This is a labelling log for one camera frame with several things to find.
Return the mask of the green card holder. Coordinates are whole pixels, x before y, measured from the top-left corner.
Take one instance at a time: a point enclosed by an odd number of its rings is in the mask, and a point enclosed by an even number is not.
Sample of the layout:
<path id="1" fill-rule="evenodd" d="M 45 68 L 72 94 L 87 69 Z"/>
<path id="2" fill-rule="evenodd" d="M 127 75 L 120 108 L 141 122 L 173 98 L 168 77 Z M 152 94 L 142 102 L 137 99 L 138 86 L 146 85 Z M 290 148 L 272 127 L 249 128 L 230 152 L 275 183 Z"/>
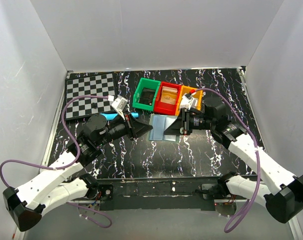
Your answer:
<path id="1" fill-rule="evenodd" d="M 151 114 L 149 124 L 152 130 L 147 134 L 149 141 L 179 142 L 177 135 L 164 135 L 164 131 L 177 119 L 174 115 Z"/>

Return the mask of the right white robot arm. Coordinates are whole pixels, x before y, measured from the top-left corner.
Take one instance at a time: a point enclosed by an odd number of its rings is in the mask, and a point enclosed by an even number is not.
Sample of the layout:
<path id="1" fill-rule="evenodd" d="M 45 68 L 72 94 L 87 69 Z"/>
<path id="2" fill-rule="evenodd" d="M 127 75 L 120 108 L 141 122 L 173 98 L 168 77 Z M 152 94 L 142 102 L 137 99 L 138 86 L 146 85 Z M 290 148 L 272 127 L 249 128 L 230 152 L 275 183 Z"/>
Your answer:
<path id="1" fill-rule="evenodd" d="M 179 115 L 164 134 L 187 136 L 193 130 L 208 130 L 216 142 L 257 171 L 257 181 L 229 172 L 217 180 L 216 186 L 202 193 L 254 198 L 282 224 L 303 210 L 303 175 L 296 176 L 256 147 L 248 131 L 229 118 L 226 105 L 220 99 L 206 105 L 204 112 L 194 108 L 194 101 L 190 94 L 182 97 Z"/>

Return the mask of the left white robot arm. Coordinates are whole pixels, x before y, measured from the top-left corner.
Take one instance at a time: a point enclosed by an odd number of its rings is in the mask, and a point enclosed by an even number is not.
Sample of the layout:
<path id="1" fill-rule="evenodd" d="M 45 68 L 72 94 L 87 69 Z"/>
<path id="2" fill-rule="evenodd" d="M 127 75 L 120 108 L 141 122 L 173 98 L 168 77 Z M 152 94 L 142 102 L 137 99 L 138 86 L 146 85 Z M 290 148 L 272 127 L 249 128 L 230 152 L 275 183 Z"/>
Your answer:
<path id="1" fill-rule="evenodd" d="M 129 112 L 117 115 L 112 121 L 107 121 L 102 114 L 91 116 L 76 142 L 70 144 L 49 169 L 17 188 L 9 186 L 3 191 L 5 207 L 18 229 L 21 232 L 31 229 L 46 213 L 75 199 L 111 198 L 106 191 L 112 192 L 113 187 L 99 185 L 89 173 L 69 183 L 65 181 L 95 160 L 104 145 L 123 136 L 135 140 L 152 128 Z"/>

